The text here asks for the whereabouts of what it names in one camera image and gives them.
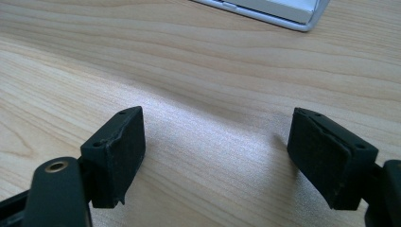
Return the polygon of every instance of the screw hole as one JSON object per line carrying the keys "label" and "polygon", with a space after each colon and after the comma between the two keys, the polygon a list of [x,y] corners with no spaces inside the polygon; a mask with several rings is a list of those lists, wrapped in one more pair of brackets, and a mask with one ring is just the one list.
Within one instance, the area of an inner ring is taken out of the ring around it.
{"label": "screw hole", "polygon": [[357,148],[366,148],[365,146],[363,146],[361,144],[355,144],[355,147],[357,147]]}
{"label": "screw hole", "polygon": [[47,166],[47,168],[44,171],[46,171],[48,173],[55,173],[55,172],[62,171],[67,166],[68,166],[68,163],[65,161],[56,162],[56,163],[53,163],[53,164]]}
{"label": "screw hole", "polygon": [[103,143],[100,141],[97,141],[97,142],[93,143],[93,145],[94,145],[94,147],[100,147],[103,145]]}

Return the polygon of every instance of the clamp jaw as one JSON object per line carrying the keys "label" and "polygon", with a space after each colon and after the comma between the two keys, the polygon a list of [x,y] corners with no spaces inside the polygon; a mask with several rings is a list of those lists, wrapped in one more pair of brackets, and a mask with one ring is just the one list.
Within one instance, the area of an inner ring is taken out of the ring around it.
{"label": "clamp jaw", "polygon": [[380,167],[377,154],[377,148],[323,114],[295,108],[288,155],[330,208],[357,210],[364,199],[366,226],[401,226],[401,161]]}
{"label": "clamp jaw", "polygon": [[26,192],[0,202],[0,226],[92,226],[94,208],[115,208],[145,156],[141,107],[118,112],[81,147],[81,157],[40,165]]}

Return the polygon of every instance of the light wood surface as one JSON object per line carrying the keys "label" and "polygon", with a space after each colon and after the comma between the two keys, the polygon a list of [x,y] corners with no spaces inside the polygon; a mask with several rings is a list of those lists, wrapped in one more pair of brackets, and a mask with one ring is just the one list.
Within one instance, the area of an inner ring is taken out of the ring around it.
{"label": "light wood surface", "polygon": [[144,108],[147,154],[105,226],[364,226],[294,167],[294,107],[401,159],[401,2],[333,0],[300,33],[185,0],[0,1],[0,200]]}

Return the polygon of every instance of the wooden table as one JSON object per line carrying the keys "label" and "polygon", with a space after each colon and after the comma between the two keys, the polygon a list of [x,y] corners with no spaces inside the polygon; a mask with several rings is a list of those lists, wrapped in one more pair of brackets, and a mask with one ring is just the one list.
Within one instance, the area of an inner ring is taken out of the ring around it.
{"label": "wooden table", "polygon": [[147,155],[101,226],[364,226],[286,151],[294,107],[401,159],[401,2],[333,0],[308,33],[186,0],[1,0],[0,200],[144,108]]}

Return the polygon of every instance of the white device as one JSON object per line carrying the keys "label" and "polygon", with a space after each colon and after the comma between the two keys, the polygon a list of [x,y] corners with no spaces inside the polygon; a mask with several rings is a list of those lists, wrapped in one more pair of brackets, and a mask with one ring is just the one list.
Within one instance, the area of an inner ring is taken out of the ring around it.
{"label": "white device", "polygon": [[330,0],[193,0],[293,30],[308,31]]}

